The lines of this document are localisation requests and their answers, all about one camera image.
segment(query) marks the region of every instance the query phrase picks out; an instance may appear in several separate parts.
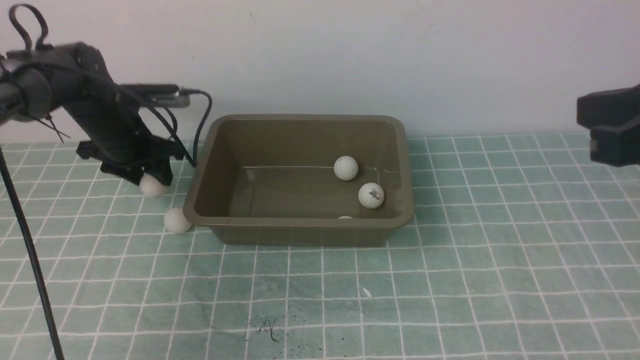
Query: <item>ping pong ball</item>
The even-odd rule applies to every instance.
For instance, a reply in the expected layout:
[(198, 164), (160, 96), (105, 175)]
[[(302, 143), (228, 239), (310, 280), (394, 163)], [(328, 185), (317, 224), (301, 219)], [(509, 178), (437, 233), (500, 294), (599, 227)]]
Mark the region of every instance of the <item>ping pong ball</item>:
[(158, 197), (167, 193), (169, 187), (162, 185), (160, 181), (149, 174), (142, 175), (140, 190), (144, 197)]
[(375, 209), (385, 201), (385, 191), (376, 183), (367, 183), (358, 191), (358, 200), (365, 208)]
[(182, 208), (171, 208), (164, 214), (164, 227), (173, 234), (182, 234), (191, 228)]
[(333, 163), (333, 173), (338, 179), (349, 181), (358, 175), (358, 162), (351, 156), (341, 156)]

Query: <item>bin rim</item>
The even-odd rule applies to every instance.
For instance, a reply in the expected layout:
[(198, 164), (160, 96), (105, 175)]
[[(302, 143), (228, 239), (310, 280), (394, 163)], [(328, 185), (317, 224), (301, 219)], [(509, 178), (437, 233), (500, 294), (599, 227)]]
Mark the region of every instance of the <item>bin rim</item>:
[[(275, 218), (275, 217), (205, 217), (195, 211), (195, 196), (202, 185), (204, 164), (209, 160), (211, 147), (222, 124), (231, 120), (322, 120), (322, 121), (385, 121), (394, 127), (398, 146), (400, 189), (405, 201), (404, 211), (394, 218)], [(230, 114), (216, 119), (207, 133), (204, 145), (198, 156), (191, 184), (184, 201), (184, 216), (195, 226), (207, 227), (288, 227), (293, 229), (328, 228), (328, 229), (396, 229), (408, 224), (414, 215), (413, 195), (409, 167), (406, 133), (402, 122), (386, 115), (316, 115), (316, 114)]]

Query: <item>black wire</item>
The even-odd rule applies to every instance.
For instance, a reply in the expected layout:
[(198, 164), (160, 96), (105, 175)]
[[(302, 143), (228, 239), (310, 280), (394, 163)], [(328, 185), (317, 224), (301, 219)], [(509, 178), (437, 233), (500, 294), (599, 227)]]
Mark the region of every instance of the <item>black wire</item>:
[[(166, 111), (167, 114), (169, 114), (169, 117), (171, 118), (171, 125), (172, 125), (172, 129), (174, 133), (178, 133), (178, 119), (175, 118), (175, 115), (173, 114), (173, 112), (171, 110), (169, 110), (166, 106), (162, 106), (160, 104), (157, 104), (158, 106), (162, 107), (162, 109), (164, 109)], [(167, 140), (171, 140), (173, 138), (173, 135), (169, 136), (169, 138)]]
[(182, 153), (184, 153), (184, 157), (187, 159), (189, 164), (192, 167), (196, 167), (195, 160), (191, 157), (191, 155), (189, 154), (189, 151), (185, 148), (184, 144), (182, 143), (182, 141), (178, 137), (178, 134), (173, 130), (173, 128), (169, 125), (169, 123), (162, 116), (162, 114), (160, 114), (156, 109), (154, 109), (154, 103), (148, 102), (148, 101), (142, 99), (140, 96), (136, 95), (134, 92), (127, 90), (126, 88), (114, 83), (111, 80), (103, 79), (102, 77), (100, 77), (100, 76), (98, 76), (96, 74), (92, 74), (91, 72), (87, 72), (87, 71), (84, 71), (84, 70), (73, 69), (73, 68), (70, 68), (70, 67), (66, 67), (66, 66), (62, 66), (62, 65), (58, 65), (58, 64), (51, 64), (51, 63), (27, 63), (27, 64), (23, 65), (22, 67), (32, 67), (32, 66), (35, 66), (35, 65), (39, 65), (41, 67), (49, 67), (49, 68), (52, 68), (52, 69), (69, 71), (69, 72), (75, 72), (76, 74), (84, 75), (84, 76), (87, 76), (89, 78), (92, 78), (93, 80), (99, 81), (99, 82), (101, 82), (103, 84), (107, 84), (109, 86), (112, 86), (113, 88), (117, 89), (118, 91), (122, 92), (123, 94), (126, 94), (126, 95), (132, 97), (133, 99), (138, 101), (143, 107), (145, 107), (149, 111), (151, 111), (151, 113), (154, 114), (158, 118), (158, 120), (160, 120), (160, 122), (162, 122), (162, 124), (167, 129), (167, 131), (169, 131), (169, 133), (171, 134), (173, 139), (175, 139), (175, 142), (177, 142), (178, 145), (180, 146), (180, 148), (182, 150)]
[(211, 108), (213, 107), (213, 99), (211, 98), (211, 95), (209, 95), (209, 93), (207, 93), (206, 91), (203, 90), (198, 90), (198, 89), (183, 89), (180, 91), (183, 94), (200, 94), (200, 95), (204, 95), (207, 100), (209, 101), (209, 104), (207, 105), (207, 109), (204, 111), (204, 115), (202, 115), (202, 120), (200, 120), (200, 123), (198, 124), (198, 129), (196, 129), (196, 136), (193, 139), (193, 161), (195, 161), (196, 163), (198, 162), (198, 140), (200, 139), (200, 133), (202, 132), (202, 128), (204, 127), (204, 123), (207, 121), (207, 118), (209, 117), (209, 113), (211, 112)]
[(22, 237), (24, 238), (24, 244), (27, 247), (27, 254), (29, 254), (29, 260), (33, 269), (33, 275), (36, 280), (36, 287), (40, 294), (40, 300), (42, 301), (42, 309), (44, 310), (44, 317), (47, 321), (47, 328), (49, 329), (49, 336), (51, 337), (51, 343), (53, 344), (53, 352), (56, 354), (57, 360), (64, 360), (65, 356), (62, 353), (62, 345), (60, 344), (60, 338), (58, 337), (58, 330), (56, 328), (56, 322), (51, 311), (51, 302), (49, 301), (49, 295), (47, 294), (47, 287), (45, 285), (44, 276), (42, 275), (42, 269), (38, 262), (38, 254), (36, 253), (35, 245), (33, 244), (33, 237), (31, 237), (31, 231), (27, 225), (27, 218), (24, 216), (24, 211), (20, 205), (20, 199), (15, 191), (13, 182), (11, 181), (11, 175), (9, 169), (6, 166), (6, 161), (0, 149), (0, 174), (4, 180), (6, 186), (6, 192), (11, 200), (13, 212), (15, 212), (15, 218), (20, 226)]

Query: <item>brown plastic bin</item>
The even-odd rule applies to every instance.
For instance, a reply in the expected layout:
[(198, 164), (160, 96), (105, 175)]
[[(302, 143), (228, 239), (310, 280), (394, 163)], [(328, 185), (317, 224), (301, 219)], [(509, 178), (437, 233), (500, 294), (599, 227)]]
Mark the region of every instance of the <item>brown plastic bin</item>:
[[(380, 246), (413, 216), (406, 136), (392, 117), (228, 115), (200, 153), (184, 214), (227, 244)], [(333, 173), (343, 155), (360, 166), (348, 182)], [(358, 201), (370, 182), (385, 191), (377, 209)]]

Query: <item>tabletop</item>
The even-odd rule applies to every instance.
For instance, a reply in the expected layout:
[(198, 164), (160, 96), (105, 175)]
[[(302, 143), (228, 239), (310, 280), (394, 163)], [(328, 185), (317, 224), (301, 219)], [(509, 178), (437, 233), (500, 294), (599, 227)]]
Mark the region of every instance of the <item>tabletop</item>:
[[(639, 359), (640, 168), (584, 133), (412, 138), (415, 217), (385, 247), (222, 244), (164, 232), (168, 195), (3, 146), (68, 360)], [(0, 353), (53, 359), (0, 187)]]

